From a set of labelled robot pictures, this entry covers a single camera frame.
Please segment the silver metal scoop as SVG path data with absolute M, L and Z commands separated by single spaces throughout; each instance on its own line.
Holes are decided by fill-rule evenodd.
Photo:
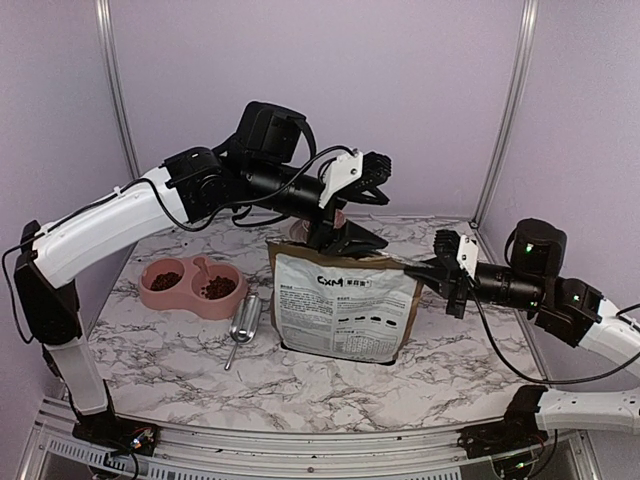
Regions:
M 233 341 L 233 347 L 225 363 L 225 371 L 230 370 L 238 348 L 254 339 L 258 330 L 261 311 L 262 300 L 257 294 L 249 294 L 239 303 L 229 328 L 229 336 Z

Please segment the pink double pet feeder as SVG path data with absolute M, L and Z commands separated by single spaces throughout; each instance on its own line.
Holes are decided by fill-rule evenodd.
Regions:
M 159 274 L 176 272 L 182 280 L 164 291 L 151 291 L 149 287 Z M 236 283 L 235 290 L 228 296 L 207 300 L 195 293 L 216 276 L 226 277 Z M 194 257 L 166 257 L 146 266 L 139 276 L 138 290 L 141 302 L 152 310 L 186 310 L 206 320 L 224 320 L 232 317 L 248 292 L 248 283 L 243 273 L 235 266 L 214 261 L 205 255 Z

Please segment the white brown pet food bag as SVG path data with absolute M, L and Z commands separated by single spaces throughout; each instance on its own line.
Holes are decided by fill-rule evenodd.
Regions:
M 283 347 L 388 365 L 408 342 L 423 284 L 386 255 L 333 257 L 292 242 L 267 243 L 271 323 Z

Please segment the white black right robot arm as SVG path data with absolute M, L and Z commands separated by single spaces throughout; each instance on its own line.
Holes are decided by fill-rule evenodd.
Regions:
M 439 230 L 434 257 L 404 272 L 439 294 L 447 314 L 492 304 L 526 313 L 571 347 L 594 352 L 617 371 L 639 373 L 639 322 L 599 290 L 560 275 L 566 234 L 539 219 L 519 221 L 505 246 L 506 265 L 483 263 L 474 240 Z M 525 448 L 562 429 L 639 432 L 639 392 L 567 392 L 565 380 L 527 378 L 498 421 L 465 427 L 458 444 L 469 458 Z

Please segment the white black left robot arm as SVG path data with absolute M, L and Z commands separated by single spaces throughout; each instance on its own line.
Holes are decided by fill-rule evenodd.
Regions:
M 291 166 L 300 140 L 315 141 L 304 115 L 253 101 L 236 131 L 214 148 L 194 147 L 166 159 L 129 184 L 48 224 L 25 225 L 5 272 L 16 322 L 27 343 L 38 342 L 65 384 L 76 417 L 76 438 L 119 454 L 150 455 L 159 429 L 115 413 L 108 387 L 88 348 L 79 316 L 76 276 L 101 259 L 172 226 L 206 229 L 223 210 L 258 206 L 309 224 L 307 245 L 332 256 L 382 249 L 386 241 L 359 225 L 337 225 L 348 203 L 385 205 L 381 186 L 391 160 L 336 145 L 311 147 L 327 159 L 318 176 Z

